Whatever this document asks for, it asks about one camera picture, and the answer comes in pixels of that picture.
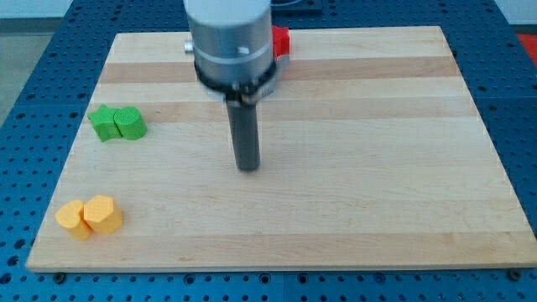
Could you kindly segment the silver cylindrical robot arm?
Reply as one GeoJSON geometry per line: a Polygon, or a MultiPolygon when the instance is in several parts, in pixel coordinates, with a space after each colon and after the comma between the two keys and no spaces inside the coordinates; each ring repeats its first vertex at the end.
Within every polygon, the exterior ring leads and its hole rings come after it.
{"type": "Polygon", "coordinates": [[[274,91],[270,0],[184,0],[196,74],[207,88],[254,106],[274,91]]]}

